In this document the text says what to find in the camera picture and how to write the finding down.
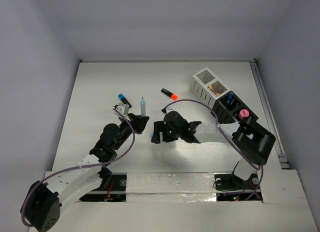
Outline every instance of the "pink object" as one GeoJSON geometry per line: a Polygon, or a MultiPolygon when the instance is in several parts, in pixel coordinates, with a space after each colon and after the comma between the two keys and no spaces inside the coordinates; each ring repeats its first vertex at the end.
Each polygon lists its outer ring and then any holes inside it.
{"type": "Polygon", "coordinates": [[[242,120],[243,118],[249,117],[249,115],[250,115],[249,111],[244,108],[240,110],[239,118],[240,120],[242,120]]]}

